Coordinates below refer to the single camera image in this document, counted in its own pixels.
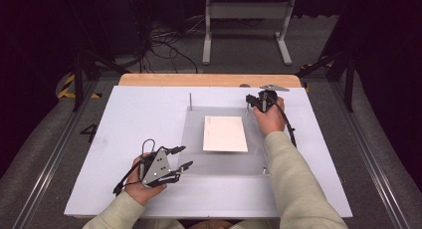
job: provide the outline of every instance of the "white stand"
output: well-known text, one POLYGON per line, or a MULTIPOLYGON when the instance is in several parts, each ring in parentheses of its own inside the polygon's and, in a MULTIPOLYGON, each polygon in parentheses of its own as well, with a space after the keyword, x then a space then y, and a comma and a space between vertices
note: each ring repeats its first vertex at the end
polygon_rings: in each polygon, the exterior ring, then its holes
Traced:
POLYGON ((282 19, 283 28, 276 32, 280 52, 287 66, 292 64, 285 43, 289 21, 292 16, 295 0, 281 3, 219 3, 206 0, 205 6, 205 41, 202 64, 211 63, 211 19, 282 19))

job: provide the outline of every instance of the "sweater sleeve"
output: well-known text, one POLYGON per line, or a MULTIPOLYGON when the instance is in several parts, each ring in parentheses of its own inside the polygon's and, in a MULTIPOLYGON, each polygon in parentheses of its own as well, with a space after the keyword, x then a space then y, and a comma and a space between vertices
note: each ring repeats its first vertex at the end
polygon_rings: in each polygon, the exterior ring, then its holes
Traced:
POLYGON ((89 221, 84 229, 132 228, 144 210, 144 206, 137 203, 123 190, 101 214, 89 221))
POLYGON ((280 228, 347 228, 289 138, 281 131, 272 132, 265 146, 280 228))

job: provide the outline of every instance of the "gray carpet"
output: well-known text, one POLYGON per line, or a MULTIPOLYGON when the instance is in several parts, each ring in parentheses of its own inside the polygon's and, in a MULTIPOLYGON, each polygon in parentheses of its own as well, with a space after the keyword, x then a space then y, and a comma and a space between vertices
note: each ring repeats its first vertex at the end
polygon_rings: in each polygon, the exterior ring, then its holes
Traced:
MULTIPOLYGON (((201 65, 202 33, 189 34, 173 46, 196 63, 199 72, 204 74, 293 74, 303 64, 317 60, 335 22, 335 17, 292 19, 286 37, 293 60, 293 65, 290 67, 284 66, 273 36, 278 30, 276 21, 264 21, 254 27, 239 21, 213 23, 213 45, 209 66, 201 65)), ((160 55, 170 54, 165 46, 156 47, 154 50, 160 55)), ((148 60, 150 65, 144 62, 149 72, 174 71, 170 60, 158 58, 150 53, 148 60)), ((176 70, 181 73, 194 72, 193 64, 181 56, 175 58, 173 63, 176 70)), ((139 65, 131 67, 130 70, 139 72, 139 65)), ((321 69, 313 75, 320 76, 323 73, 324 69, 321 69)), ((28 220, 28 228, 81 228, 88 221, 65 216, 63 212, 90 148, 89 136, 80 132, 92 123, 100 123, 112 86, 118 83, 118 77, 113 77, 113 73, 104 72, 104 75, 108 77, 102 77, 95 88, 95 92, 102 93, 103 97, 88 101, 40 204, 35 208, 33 217, 28 220)), ((387 176, 409 227, 419 228, 422 224, 420 214, 422 195, 395 155, 371 110, 358 77, 356 79, 353 115, 387 176)), ((331 84, 317 77, 307 78, 304 81, 310 85, 309 97, 316 118, 338 174, 344 179, 343 188, 354 215, 353 218, 345 219, 347 225, 349 228, 396 228, 362 160, 358 142, 341 110, 341 103, 334 96, 331 84)), ((73 106, 73 99, 60 99, 59 104, 28 138, 1 179, 1 228, 12 228, 15 223, 39 174, 60 139, 73 106)))

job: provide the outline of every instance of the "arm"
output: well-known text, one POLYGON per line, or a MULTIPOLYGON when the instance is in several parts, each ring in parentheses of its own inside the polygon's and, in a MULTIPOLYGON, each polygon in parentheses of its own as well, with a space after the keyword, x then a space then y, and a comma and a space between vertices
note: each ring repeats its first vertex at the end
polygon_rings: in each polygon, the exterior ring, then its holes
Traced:
MULTIPOLYGON (((284 109, 283 99, 277 103, 284 109)), ((271 184, 280 213, 280 228, 347 228, 326 201, 308 164, 283 133, 285 123, 278 109, 265 114, 254 109, 270 159, 271 184)))
MULTIPOLYGON (((138 161, 139 157, 133 161, 133 165, 138 161)), ((165 184, 154 188, 145 188, 139 182, 139 170, 134 170, 127 178, 124 191, 101 214, 89 221, 84 226, 84 229, 132 228, 133 224, 145 210, 148 200, 165 188, 165 184)))

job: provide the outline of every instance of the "person's left hand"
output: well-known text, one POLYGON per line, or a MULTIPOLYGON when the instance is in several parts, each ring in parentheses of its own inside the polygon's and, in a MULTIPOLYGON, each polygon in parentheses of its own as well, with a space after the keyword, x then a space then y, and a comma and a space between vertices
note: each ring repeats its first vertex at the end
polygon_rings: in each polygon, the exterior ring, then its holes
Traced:
MULTIPOLYGON (((133 165, 135 165, 137 162, 139 162, 139 157, 137 157, 133 161, 133 165)), ((137 203, 144 206, 149 199, 152 197, 158 195, 160 192, 162 192, 167 185, 162 184, 153 188, 146 188, 142 185, 142 183, 139 182, 139 167, 137 167, 127 178, 126 183, 133 183, 129 184, 124 188, 124 191, 129 194, 137 203)))

